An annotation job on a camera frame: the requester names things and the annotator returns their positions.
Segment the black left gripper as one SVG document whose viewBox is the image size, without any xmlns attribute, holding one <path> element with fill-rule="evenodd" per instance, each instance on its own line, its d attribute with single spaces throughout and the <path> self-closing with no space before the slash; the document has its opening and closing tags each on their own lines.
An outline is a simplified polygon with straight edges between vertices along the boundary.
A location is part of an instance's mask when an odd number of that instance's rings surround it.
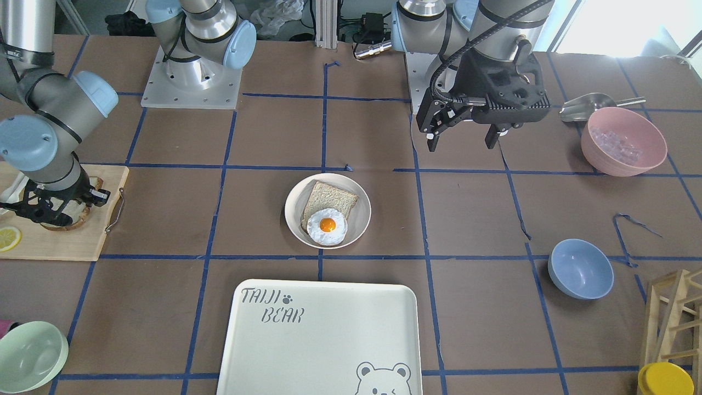
<svg viewBox="0 0 702 395">
<path fill-rule="evenodd" d="M 466 53 L 449 92 L 479 103 L 447 103 L 426 90 L 416 120 L 420 132 L 428 133 L 432 153 L 441 133 L 463 120 L 490 125 L 485 145 L 491 150 L 511 128 L 540 122 L 551 110 L 542 68 L 533 53 L 520 61 L 506 62 Z"/>
</svg>

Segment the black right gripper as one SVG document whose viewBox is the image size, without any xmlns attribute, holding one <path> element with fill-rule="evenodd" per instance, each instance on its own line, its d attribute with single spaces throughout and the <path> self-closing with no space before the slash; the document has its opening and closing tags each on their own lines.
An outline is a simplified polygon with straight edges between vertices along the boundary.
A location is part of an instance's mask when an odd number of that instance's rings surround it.
<svg viewBox="0 0 702 395">
<path fill-rule="evenodd" d="M 49 202 L 51 197 L 59 197 L 64 202 L 58 209 L 53 209 Z M 2 198 L 2 210 L 13 212 L 34 223 L 51 223 L 61 227 L 70 222 L 70 218 L 62 213 L 70 200 L 102 207 L 109 198 L 110 191 L 96 189 L 86 174 L 79 175 L 73 185 L 62 190 L 48 190 L 27 177 L 20 177 L 10 188 L 10 195 Z"/>
</svg>

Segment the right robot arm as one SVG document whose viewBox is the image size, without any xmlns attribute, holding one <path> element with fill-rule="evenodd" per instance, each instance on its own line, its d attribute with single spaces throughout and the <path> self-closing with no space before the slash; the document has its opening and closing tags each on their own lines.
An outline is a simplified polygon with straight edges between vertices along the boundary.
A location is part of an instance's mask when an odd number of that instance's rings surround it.
<svg viewBox="0 0 702 395">
<path fill-rule="evenodd" d="M 2 209 L 50 229 L 74 227 L 108 202 L 110 191 L 92 182 L 75 151 L 118 103 L 99 75 L 54 68 L 55 7 L 2 2 L 2 97 L 32 111 L 2 120 L 2 159 L 27 178 L 19 199 Z M 147 1 L 145 13 L 162 52 L 155 76 L 186 97 L 229 88 L 225 74 L 241 70 L 255 50 L 255 25 L 232 1 Z"/>
</svg>

